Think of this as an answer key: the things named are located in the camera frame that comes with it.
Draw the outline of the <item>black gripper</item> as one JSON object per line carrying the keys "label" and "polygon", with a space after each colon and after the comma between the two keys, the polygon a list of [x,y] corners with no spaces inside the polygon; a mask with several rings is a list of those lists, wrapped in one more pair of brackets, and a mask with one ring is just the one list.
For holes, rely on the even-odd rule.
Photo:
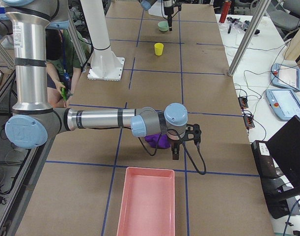
{"label": "black gripper", "polygon": [[169,31],[172,31],[173,0],[163,0],[164,14],[167,16]]}
{"label": "black gripper", "polygon": [[169,141],[171,144],[172,159],[179,159],[179,147],[182,144],[181,140],[169,138]]}

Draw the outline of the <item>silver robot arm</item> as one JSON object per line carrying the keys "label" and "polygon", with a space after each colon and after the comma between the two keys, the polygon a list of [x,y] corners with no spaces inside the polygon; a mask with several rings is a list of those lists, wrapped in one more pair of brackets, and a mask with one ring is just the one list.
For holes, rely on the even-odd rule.
{"label": "silver robot arm", "polygon": [[67,29],[70,25],[65,0],[6,0],[6,16],[12,22],[17,103],[5,125],[10,142],[33,149],[57,134],[75,129],[129,128],[135,137],[166,134],[173,159],[188,133],[188,112],[184,105],[172,103],[164,111],[153,108],[73,110],[53,108],[48,103],[46,43],[47,28]]}
{"label": "silver robot arm", "polygon": [[[139,0],[141,7],[148,11],[157,0]],[[161,0],[160,9],[164,11],[162,16],[165,16],[165,19],[168,23],[169,31],[172,31],[172,15],[174,14],[174,3],[172,0]]]}

